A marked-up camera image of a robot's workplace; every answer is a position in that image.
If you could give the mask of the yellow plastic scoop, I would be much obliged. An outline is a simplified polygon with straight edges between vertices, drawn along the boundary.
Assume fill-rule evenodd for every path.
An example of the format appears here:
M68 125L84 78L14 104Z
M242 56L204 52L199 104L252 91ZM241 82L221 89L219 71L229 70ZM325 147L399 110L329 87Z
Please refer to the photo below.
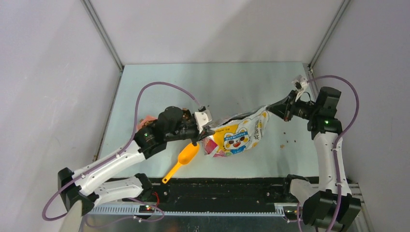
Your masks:
M189 164L196 154L199 152L200 146L192 143L188 144L178 155L176 164L161 180L163 184L167 182L175 175L175 173L184 165Z

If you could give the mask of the cat food bag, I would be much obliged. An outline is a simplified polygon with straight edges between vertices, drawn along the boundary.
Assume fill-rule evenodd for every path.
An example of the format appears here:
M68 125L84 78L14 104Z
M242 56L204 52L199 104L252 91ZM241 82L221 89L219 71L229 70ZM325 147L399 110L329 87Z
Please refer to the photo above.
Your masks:
M229 157L254 148L263 138L271 115L263 105L211 123L214 134L202 140L205 154Z

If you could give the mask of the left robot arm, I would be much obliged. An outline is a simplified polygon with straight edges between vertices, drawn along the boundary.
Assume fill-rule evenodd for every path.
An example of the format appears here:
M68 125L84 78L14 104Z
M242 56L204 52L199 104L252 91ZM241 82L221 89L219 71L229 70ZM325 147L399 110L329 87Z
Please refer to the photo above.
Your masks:
M81 202L81 215L84 216L94 207L111 201L126 198L148 201L153 195L153 186L145 174L117 181L112 177L164 151L168 142L189 139L197 147L201 140L214 133L208 125L211 120L211 113L205 107L191 113L170 106L109 156L76 171L60 170L59 195L66 210L70 211L76 202Z

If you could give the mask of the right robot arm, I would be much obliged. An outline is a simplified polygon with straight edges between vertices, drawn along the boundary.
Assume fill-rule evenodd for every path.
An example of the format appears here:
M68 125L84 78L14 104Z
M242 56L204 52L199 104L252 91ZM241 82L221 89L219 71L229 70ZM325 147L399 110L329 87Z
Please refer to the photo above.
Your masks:
M339 90L322 87L315 102L302 101L293 90L267 107L286 122L294 116L308 121L307 130L318 157L318 187L314 188L305 177L289 174L281 195L287 202L298 200L304 224L327 232L347 231L361 210L361 201L353 197L343 166L344 131L335 117L340 96Z

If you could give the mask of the black pet bowl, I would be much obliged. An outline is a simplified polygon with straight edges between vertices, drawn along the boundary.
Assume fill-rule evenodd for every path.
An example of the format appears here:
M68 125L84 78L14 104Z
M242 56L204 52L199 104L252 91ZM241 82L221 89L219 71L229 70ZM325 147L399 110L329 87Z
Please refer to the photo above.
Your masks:
M185 119L192 117L192 113L190 112L190 110L186 108L182 108L181 112L182 112L182 117Z

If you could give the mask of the pink cat bowl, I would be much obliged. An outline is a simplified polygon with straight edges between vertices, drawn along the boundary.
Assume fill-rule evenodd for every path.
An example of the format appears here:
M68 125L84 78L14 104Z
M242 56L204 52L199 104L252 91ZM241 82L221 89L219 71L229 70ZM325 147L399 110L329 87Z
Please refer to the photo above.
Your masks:
M157 120L157 118L147 115L145 118L139 120L139 123L136 126L137 130L140 130L141 128L147 126L149 123L152 123L154 120Z

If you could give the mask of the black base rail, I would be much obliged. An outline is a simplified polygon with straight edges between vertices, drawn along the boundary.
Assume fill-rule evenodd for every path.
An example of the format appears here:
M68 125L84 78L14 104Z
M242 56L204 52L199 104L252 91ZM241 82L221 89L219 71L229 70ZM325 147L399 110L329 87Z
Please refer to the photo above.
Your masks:
M169 213L274 213L277 203L297 202L286 177L149 180L152 189L138 199Z

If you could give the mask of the aluminium frame rail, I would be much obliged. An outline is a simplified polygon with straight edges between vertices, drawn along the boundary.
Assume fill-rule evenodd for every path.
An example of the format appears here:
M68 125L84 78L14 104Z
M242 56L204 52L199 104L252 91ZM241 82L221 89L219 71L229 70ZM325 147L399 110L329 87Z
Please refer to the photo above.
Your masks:
M166 216L282 216L296 209L297 200L273 180L201 180L199 183L154 184L158 203Z

